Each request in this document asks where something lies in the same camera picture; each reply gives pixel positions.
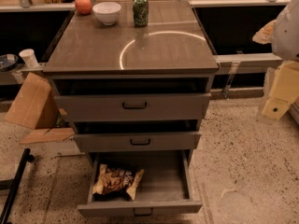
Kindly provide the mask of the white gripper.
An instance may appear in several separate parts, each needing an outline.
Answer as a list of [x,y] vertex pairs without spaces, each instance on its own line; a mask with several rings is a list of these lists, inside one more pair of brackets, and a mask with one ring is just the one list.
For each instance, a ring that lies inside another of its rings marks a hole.
[[[276,20],[268,22],[252,40],[259,44],[272,42],[272,34]],[[280,120],[289,110],[292,104],[299,97],[299,62],[284,61],[275,71],[273,85],[269,98],[262,107],[262,116],[270,120]]]

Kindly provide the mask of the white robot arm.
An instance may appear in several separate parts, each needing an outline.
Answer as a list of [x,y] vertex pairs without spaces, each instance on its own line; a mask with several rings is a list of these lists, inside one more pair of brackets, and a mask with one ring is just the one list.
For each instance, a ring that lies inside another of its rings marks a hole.
[[299,97],[299,0],[291,0],[252,40],[270,43],[272,53],[283,60],[273,77],[265,78],[264,98],[257,116],[257,120],[270,124],[280,120]]

